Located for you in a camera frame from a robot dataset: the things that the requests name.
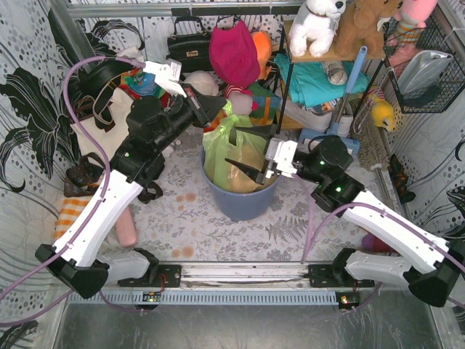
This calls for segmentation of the green plastic trash bag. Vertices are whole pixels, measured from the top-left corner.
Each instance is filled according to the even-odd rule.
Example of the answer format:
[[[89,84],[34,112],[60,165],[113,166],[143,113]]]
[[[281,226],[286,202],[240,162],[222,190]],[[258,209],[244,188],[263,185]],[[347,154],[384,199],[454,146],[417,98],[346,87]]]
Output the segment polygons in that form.
[[[266,141],[256,135],[239,132],[236,127],[251,127],[248,116],[233,113],[230,101],[215,118],[213,129],[203,133],[205,159],[203,169],[206,176],[217,187],[232,193],[253,193],[263,190],[277,180],[266,179],[258,184],[246,176],[227,159],[238,161],[260,170],[264,165],[264,148]]]

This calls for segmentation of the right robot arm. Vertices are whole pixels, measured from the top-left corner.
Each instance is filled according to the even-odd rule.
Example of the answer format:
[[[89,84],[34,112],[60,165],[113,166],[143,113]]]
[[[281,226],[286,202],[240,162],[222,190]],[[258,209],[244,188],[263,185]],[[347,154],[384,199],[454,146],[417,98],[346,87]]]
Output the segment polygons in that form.
[[[338,286],[372,280],[406,287],[420,301],[438,308],[450,301],[453,287],[464,274],[464,242],[426,232],[348,175],[353,157],[339,136],[319,136],[318,144],[303,153],[297,142],[276,138],[273,125],[239,130],[266,140],[264,167],[258,170],[235,160],[230,164],[259,184],[275,175],[315,183],[311,197],[329,217],[358,225],[395,252],[389,256],[345,248],[332,262],[330,281]]]

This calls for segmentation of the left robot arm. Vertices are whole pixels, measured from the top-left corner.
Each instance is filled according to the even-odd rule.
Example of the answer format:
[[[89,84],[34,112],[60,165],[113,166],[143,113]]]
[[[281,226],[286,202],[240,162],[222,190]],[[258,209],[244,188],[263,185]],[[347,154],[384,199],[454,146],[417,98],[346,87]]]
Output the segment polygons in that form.
[[[158,281],[158,259],[135,248],[102,256],[99,249],[128,205],[155,181],[165,167],[163,150],[188,127],[209,127],[227,101],[202,95],[183,84],[170,109],[155,96],[135,100],[126,117],[128,136],[114,153],[105,176],[71,227],[53,244],[42,244],[36,258],[82,298],[96,295],[106,284],[152,286]]]

